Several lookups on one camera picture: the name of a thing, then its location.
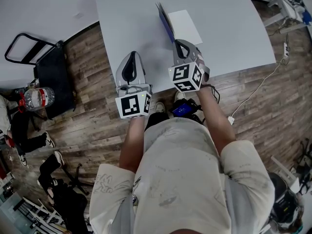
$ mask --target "hair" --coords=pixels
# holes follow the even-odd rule
[[[297,233],[299,228],[302,226],[302,219],[297,218],[294,223],[292,223],[287,229],[282,229],[279,227],[279,233]]]

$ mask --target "wooden floor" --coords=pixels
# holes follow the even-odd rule
[[[262,19],[272,16],[273,11],[265,4],[254,4]],[[273,34],[277,28],[277,24],[269,27],[268,34]],[[282,58],[285,36],[276,33],[270,37],[278,61]],[[300,140],[312,136],[312,55],[306,29],[289,33],[289,45],[288,65],[281,65],[234,115],[233,127],[237,138],[252,141],[266,167],[271,170],[274,170],[271,155],[291,167],[293,158],[300,152]],[[41,124],[43,131],[49,131],[55,140],[57,147],[54,150],[63,154],[69,171],[74,173],[81,163],[81,181],[93,182],[99,164],[118,165],[129,121],[118,116],[116,87],[100,26],[70,41],[66,52],[68,69],[78,94],[77,108],[53,121],[38,124]],[[221,94],[220,106],[224,113],[230,115],[275,66],[256,67],[212,78],[211,84]],[[151,113],[155,101],[159,99],[170,107],[174,93],[175,89],[171,89],[154,94]],[[28,168],[22,167],[16,151],[11,151],[13,162],[7,159],[7,164],[16,177],[15,187],[21,196],[34,202],[38,198],[46,202],[46,195],[38,186],[37,178],[42,159],[54,150],[42,148],[27,154]],[[61,169],[56,170],[53,176],[68,181]]]

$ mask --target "shoe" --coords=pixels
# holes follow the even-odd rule
[[[19,156],[21,164],[26,167],[27,166],[27,161],[24,155]]]
[[[155,113],[165,113],[166,112],[166,108],[165,108],[165,105],[164,105],[164,103],[162,103],[162,102],[157,102],[156,104],[155,104],[155,107],[154,107],[154,112]]]
[[[63,157],[62,157],[62,154],[60,154],[59,151],[55,151],[55,152],[54,152],[54,155],[55,155],[55,157],[57,158],[58,163],[60,163],[60,167],[62,167],[62,166],[65,164],[65,162],[64,162],[64,160],[63,160]]]
[[[53,140],[51,139],[51,137],[49,136],[48,132],[45,131],[43,134],[46,135],[45,144],[49,145],[52,148],[55,148],[55,144]]]
[[[181,93],[181,92],[177,91],[175,94],[175,102],[179,99],[185,99],[185,93]]]

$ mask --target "plastic bottle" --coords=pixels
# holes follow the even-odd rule
[[[24,106],[28,111],[36,111],[51,106],[54,100],[55,94],[52,88],[33,88],[26,91],[19,105]]]

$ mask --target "white paper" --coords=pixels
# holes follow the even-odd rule
[[[175,39],[186,40],[194,45],[203,43],[187,10],[172,12],[168,15],[175,31]]]

